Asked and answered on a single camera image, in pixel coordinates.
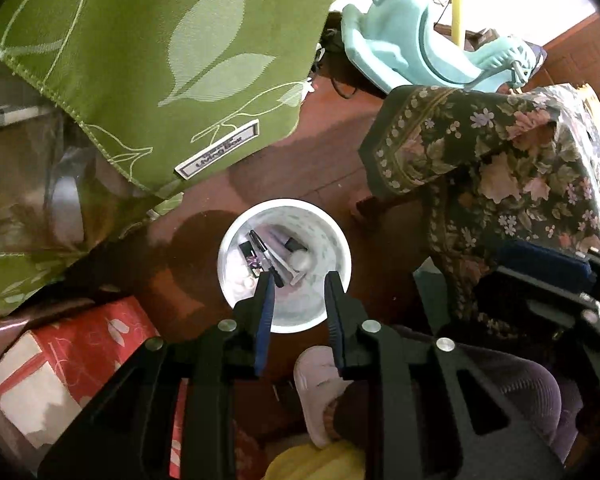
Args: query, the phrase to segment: white bucket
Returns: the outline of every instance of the white bucket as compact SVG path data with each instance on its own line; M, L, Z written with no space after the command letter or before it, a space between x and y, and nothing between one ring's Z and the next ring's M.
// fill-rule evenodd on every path
M259 226L282 227L309 249L313 269L294 287L276 288L271 331L302 332L325 319L324 277L330 270L340 273L346 291L351 279L351 252L344 233L327 213L301 200L280 198L252 207L241 214L224 235L218 252L218 280L227 303L253 296L255 286L245 286L249 269L238 247L248 232Z

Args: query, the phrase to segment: fabric label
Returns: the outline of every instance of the fabric label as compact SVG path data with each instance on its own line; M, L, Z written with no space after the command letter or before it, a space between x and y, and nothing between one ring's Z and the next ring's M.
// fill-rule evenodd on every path
M196 153L175 167L175 171L182 177L189 179L207 166L232 152L260 133L260 120L250 121L229 135L214 142L206 150Z

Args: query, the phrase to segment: yellow plastic tube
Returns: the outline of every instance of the yellow plastic tube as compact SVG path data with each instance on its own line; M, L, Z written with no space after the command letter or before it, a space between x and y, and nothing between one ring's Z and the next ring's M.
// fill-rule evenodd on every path
M451 0L451 41L464 50L466 29L462 20L462 0Z

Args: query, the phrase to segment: cotton ball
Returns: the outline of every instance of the cotton ball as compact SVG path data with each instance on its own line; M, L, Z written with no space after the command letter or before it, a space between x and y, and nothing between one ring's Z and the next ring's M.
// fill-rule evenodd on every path
M314 258L308 251L295 251L289 256L288 263L295 270L308 272L314 267Z

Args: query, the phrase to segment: floral fabric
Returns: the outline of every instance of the floral fabric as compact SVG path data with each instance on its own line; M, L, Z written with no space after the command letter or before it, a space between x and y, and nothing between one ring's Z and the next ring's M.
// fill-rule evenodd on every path
M600 249L599 137L570 85L521 95L405 86L360 156L377 196L427 185L428 245L452 313L511 337L515 328L477 311L472 289L507 239Z

